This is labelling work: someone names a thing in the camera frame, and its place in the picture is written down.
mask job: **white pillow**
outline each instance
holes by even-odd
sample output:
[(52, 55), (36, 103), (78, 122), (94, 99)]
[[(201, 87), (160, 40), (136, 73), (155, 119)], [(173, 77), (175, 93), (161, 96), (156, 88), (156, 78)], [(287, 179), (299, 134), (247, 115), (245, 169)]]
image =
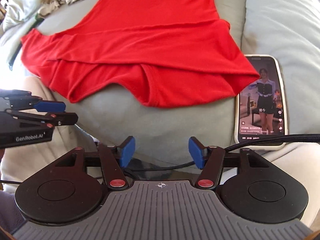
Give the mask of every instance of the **white pillow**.
[(3, 30), (7, 31), (11, 27), (28, 20), (40, 5), (41, 0), (9, 0)]
[(289, 133), (320, 133), (320, 3), (247, 0), (245, 54), (270, 54), (280, 65)]

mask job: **red fabric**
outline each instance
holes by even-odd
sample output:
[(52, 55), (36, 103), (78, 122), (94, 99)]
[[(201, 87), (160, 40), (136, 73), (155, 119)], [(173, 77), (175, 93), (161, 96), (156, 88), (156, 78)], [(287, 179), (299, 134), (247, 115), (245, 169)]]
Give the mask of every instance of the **red fabric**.
[(22, 38), (22, 62), (78, 102), (111, 83), (141, 104), (178, 107), (236, 96), (259, 75), (213, 0), (99, 0), (75, 27)]

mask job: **smartphone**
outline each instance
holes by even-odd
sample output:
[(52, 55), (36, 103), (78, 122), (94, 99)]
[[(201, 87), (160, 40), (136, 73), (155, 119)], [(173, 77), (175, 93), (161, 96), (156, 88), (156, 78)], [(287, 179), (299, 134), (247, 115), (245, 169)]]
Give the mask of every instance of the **smartphone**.
[[(260, 78), (236, 97), (235, 141), (288, 134), (284, 85), (277, 60), (270, 55), (246, 55)], [(249, 146), (252, 150), (279, 150), (285, 143)]]

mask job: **beige pants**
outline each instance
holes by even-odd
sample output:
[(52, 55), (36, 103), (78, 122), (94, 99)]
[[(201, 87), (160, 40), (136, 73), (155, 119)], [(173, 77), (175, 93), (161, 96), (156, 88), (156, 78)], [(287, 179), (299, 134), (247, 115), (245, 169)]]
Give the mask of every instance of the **beige pants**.
[[(45, 100), (54, 100), (36, 77), (28, 77), (20, 89), (32, 91), (33, 95)], [(51, 142), (6, 149), (1, 162), (2, 179), (23, 181), (77, 146), (84, 147), (86, 151), (95, 150), (89, 135), (76, 126), (64, 126), (55, 129)], [(305, 186), (309, 203), (301, 220), (310, 226), (320, 208), (320, 145), (292, 143), (264, 157)], [(221, 181), (235, 174), (235, 169), (229, 170), (223, 173)], [(5, 191), (15, 192), (15, 189), (13, 185), (4, 185)]]

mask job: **black skirt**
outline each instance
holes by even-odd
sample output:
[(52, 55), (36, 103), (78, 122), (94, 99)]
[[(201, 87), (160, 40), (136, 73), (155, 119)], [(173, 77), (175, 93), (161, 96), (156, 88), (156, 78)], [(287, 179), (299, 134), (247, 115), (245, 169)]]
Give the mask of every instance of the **black skirt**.
[(273, 102), (273, 97), (262, 97), (259, 96), (257, 108), (259, 112), (265, 114), (274, 114), (276, 110), (276, 104)]

